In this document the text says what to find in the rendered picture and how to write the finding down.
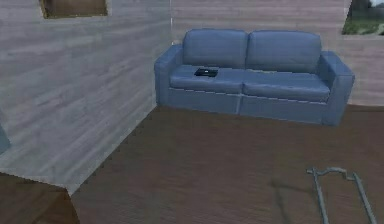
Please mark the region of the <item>window with green view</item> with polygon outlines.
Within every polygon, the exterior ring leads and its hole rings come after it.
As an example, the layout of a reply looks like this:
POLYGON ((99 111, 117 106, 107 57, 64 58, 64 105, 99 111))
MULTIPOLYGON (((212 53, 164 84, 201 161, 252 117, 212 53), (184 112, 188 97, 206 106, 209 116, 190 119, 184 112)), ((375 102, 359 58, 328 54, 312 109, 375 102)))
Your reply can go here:
POLYGON ((384 0, 351 0, 341 34, 384 36, 384 0))

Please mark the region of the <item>brown framed wall picture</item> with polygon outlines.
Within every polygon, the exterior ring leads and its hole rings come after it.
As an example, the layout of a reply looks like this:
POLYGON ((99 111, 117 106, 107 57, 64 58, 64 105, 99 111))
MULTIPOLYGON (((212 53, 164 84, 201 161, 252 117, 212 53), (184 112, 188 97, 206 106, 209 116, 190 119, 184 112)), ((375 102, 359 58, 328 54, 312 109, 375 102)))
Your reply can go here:
POLYGON ((39 0, 45 19, 107 16, 106 0, 39 0))

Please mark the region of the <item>grey metal tube frame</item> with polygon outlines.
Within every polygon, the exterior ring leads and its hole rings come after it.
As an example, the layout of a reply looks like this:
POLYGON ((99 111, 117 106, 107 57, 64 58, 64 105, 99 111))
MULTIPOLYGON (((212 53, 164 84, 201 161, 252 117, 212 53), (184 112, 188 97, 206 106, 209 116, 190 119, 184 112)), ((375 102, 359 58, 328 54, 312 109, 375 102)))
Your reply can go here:
POLYGON ((369 202, 369 199, 367 197, 367 194, 365 192, 362 179, 358 176, 356 172, 349 173, 346 169, 341 167, 328 167, 325 170, 318 170, 317 168, 312 167, 312 168, 308 168, 306 170, 306 173, 310 174, 313 177, 322 224, 330 224, 330 222, 329 222, 329 217, 328 217, 327 209, 325 206, 325 200, 324 200, 319 178, 329 173, 338 173, 342 176, 344 180, 352 181, 355 184, 359 197, 361 199, 363 208, 368 217, 368 223, 378 224, 377 219, 374 215, 373 209, 371 207, 371 204, 369 202))

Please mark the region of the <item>blue two-seat sofa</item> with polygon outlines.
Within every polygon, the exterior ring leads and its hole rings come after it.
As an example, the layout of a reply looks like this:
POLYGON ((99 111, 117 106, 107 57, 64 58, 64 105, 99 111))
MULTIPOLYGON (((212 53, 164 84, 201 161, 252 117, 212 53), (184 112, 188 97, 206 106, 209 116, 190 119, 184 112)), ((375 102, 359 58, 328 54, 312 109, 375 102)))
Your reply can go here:
POLYGON ((355 81, 319 35, 295 30, 191 29, 154 64, 156 103, 336 126, 355 81), (195 76, 199 68, 216 77, 195 76))

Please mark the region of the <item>small black remote control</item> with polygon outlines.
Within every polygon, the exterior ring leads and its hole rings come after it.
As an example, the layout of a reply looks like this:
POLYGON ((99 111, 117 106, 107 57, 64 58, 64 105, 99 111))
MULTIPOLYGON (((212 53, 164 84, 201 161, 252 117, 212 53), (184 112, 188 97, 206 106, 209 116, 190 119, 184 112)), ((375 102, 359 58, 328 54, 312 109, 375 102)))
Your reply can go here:
POLYGON ((199 68, 195 71, 195 76, 204 76, 204 77, 216 77, 218 74, 217 69, 207 69, 207 68, 199 68))

